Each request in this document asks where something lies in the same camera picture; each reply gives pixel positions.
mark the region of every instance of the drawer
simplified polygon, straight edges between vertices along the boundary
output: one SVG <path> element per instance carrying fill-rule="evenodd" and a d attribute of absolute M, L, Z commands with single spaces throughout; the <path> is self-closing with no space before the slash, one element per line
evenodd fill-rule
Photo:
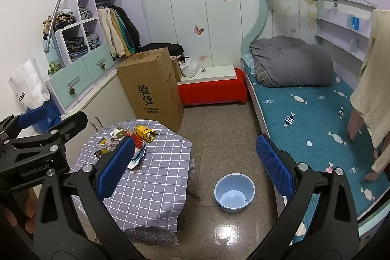
<path fill-rule="evenodd" d="M 92 83 L 92 80 L 83 59 L 80 58 L 54 75 L 50 79 L 50 83 L 61 104 L 67 107 L 78 94 Z M 70 92 L 71 87 L 75 89 L 73 95 Z"/>
<path fill-rule="evenodd" d="M 95 81 L 100 75 L 114 65 L 110 49 L 105 43 L 83 56 L 83 61 L 92 81 Z"/>

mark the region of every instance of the plastic basin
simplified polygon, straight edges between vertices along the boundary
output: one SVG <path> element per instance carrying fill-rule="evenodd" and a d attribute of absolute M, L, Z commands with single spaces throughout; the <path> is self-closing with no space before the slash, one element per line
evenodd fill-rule
<path fill-rule="evenodd" d="M 224 211 L 235 213 L 252 202 L 255 184 L 244 174 L 228 174 L 215 185 L 214 197 Z"/>

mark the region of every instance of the hanging beige garment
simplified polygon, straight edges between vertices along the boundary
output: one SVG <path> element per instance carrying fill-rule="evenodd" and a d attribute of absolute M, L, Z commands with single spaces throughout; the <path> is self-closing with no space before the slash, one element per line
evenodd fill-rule
<path fill-rule="evenodd" d="M 111 36 L 109 39 L 111 39 L 112 44 L 114 45 L 114 52 L 110 48 L 111 55 L 113 57 L 116 54 L 118 54 L 119 56 L 124 55 L 124 47 L 123 47 L 122 41 L 120 40 L 120 37 L 119 37 L 117 31 L 115 30 L 115 28 L 112 24 L 110 10 L 108 8 L 107 9 L 98 9 L 97 14 L 99 15 L 100 23 L 102 23 L 103 25 L 106 25 L 105 27 L 103 27 L 106 38 L 108 37 L 108 35 L 106 35 L 107 27 L 110 30 Z"/>
<path fill-rule="evenodd" d="M 367 53 L 359 74 L 359 85 L 351 95 L 377 148 L 390 131 L 390 11 L 374 9 Z M 380 171 L 390 159 L 390 147 L 372 166 Z"/>
<path fill-rule="evenodd" d="M 118 33 L 118 35 L 120 37 L 120 40 L 121 40 L 122 44 L 123 44 L 124 53 L 126 54 L 126 56 L 130 56 L 131 55 L 130 50 L 127 48 L 126 41 L 124 41 L 124 38 L 123 38 L 123 35 L 122 35 L 122 31 L 120 31 L 118 18 L 116 16 L 115 12 L 114 12 L 114 9 L 110 9 L 110 15 L 111 15 L 112 25 L 114 26 L 116 32 Z"/>

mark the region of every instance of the red cloth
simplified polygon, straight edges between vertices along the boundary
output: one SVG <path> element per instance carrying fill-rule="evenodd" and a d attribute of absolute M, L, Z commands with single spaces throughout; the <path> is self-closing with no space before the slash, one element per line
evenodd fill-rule
<path fill-rule="evenodd" d="M 244 76 L 235 69 L 235 80 L 213 81 L 178 85 L 183 105 L 202 105 L 241 101 L 248 99 Z"/>

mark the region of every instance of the checkered tablecloth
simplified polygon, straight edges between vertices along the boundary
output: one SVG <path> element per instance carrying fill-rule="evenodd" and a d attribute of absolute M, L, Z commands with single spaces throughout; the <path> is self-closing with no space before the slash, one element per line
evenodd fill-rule
<path fill-rule="evenodd" d="M 72 172 L 87 163 L 95 164 L 96 143 L 118 126 L 133 129 L 138 125 L 158 134 L 140 164 L 126 170 L 113 195 L 104 199 L 116 223 L 132 241 L 147 244 L 177 244 L 177 217 L 186 200 L 192 143 L 153 120 L 128 120 L 94 134 L 84 145 Z M 73 200 L 85 214 L 78 196 Z"/>

